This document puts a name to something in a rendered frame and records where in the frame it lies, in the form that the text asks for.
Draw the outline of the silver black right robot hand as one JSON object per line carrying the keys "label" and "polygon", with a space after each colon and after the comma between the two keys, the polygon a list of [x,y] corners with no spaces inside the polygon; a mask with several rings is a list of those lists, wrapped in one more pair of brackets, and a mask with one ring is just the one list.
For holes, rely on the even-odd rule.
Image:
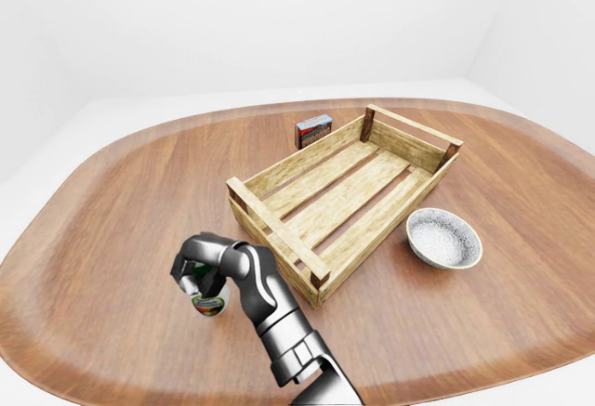
{"label": "silver black right robot hand", "polygon": [[211,232],[193,235],[181,245],[170,274],[183,291],[206,298],[218,296],[226,279],[233,279],[259,335],[298,307],[290,292],[276,295],[269,286],[269,277],[282,281],[269,248]]}

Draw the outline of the salad dressing bottle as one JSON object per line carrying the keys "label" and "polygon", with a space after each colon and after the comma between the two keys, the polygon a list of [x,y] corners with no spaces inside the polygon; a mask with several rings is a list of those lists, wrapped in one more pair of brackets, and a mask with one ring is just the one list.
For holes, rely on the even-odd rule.
{"label": "salad dressing bottle", "polygon": [[[207,264],[196,263],[194,273],[197,279],[201,280],[211,269]],[[200,291],[191,295],[191,301],[196,310],[206,317],[215,317],[222,313],[230,302],[231,291],[225,284],[219,294],[215,297],[204,297]]]}

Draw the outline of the wooden slat tray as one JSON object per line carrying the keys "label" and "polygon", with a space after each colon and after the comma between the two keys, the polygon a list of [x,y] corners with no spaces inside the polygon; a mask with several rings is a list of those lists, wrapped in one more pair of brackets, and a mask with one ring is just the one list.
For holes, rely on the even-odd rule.
{"label": "wooden slat tray", "polygon": [[376,105],[242,181],[231,209],[319,308],[442,180],[462,140]]}

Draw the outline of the small printed food box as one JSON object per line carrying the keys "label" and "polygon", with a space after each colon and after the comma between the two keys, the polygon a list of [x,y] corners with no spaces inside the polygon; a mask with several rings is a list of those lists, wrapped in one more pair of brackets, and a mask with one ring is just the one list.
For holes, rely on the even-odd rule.
{"label": "small printed food box", "polygon": [[329,135],[332,130],[332,118],[322,114],[295,125],[295,144],[301,150],[318,139]]}

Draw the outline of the white grey patterned bowl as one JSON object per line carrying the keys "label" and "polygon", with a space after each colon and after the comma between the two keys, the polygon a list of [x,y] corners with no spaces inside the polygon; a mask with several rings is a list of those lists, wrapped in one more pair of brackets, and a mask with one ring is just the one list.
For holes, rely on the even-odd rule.
{"label": "white grey patterned bowl", "polygon": [[443,209],[417,209],[405,226],[415,255],[435,268],[471,268],[483,257],[477,232],[464,219]]}

